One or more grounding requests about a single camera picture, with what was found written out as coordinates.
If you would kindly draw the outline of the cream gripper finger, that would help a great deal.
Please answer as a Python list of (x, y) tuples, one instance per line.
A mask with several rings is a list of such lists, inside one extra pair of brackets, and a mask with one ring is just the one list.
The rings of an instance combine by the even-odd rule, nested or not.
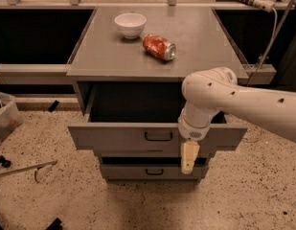
[(196, 141), (187, 141), (181, 145), (181, 172), (190, 174), (194, 169), (194, 162), (198, 156), (200, 146)]

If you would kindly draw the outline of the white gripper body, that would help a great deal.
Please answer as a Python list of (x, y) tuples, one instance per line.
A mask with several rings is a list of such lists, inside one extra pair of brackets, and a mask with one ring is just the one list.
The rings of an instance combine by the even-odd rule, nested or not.
[(185, 140), (201, 141), (209, 129), (213, 118), (218, 110), (196, 107), (190, 102), (186, 102), (178, 118), (178, 130)]

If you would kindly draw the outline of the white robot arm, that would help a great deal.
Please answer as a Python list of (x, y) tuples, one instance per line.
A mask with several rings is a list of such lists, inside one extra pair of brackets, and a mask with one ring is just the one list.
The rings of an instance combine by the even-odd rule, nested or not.
[(190, 174), (212, 119), (218, 112), (232, 114), (296, 143), (296, 93), (243, 87), (236, 74), (220, 67), (191, 73), (182, 82), (186, 102), (178, 118), (181, 172)]

